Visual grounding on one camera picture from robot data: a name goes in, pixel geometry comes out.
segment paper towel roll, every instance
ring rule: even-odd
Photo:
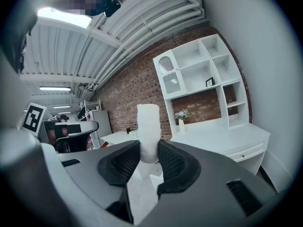
[[[141,143],[140,160],[145,163],[158,161],[158,142],[161,138],[159,106],[138,105],[138,138]]]

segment desk drawer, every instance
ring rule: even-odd
[[[264,142],[257,144],[249,149],[239,151],[237,153],[233,153],[230,155],[226,155],[227,157],[235,160],[235,161],[242,161],[251,157],[254,157],[264,151]]]

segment cabinet door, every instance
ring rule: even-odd
[[[186,94],[185,84],[172,50],[153,59],[165,100]]]

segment ceiling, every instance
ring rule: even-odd
[[[201,0],[125,0],[112,17],[93,17],[88,28],[40,17],[28,37],[21,79],[32,92],[31,102],[51,114],[66,112],[53,109],[61,105],[78,111],[81,100],[140,51],[203,18]],[[71,87],[71,92],[39,86]]]

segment gray wall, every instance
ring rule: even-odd
[[[271,0],[204,0],[204,7],[243,68],[253,123],[271,133],[262,166],[279,192],[302,154],[303,62],[295,34]]]

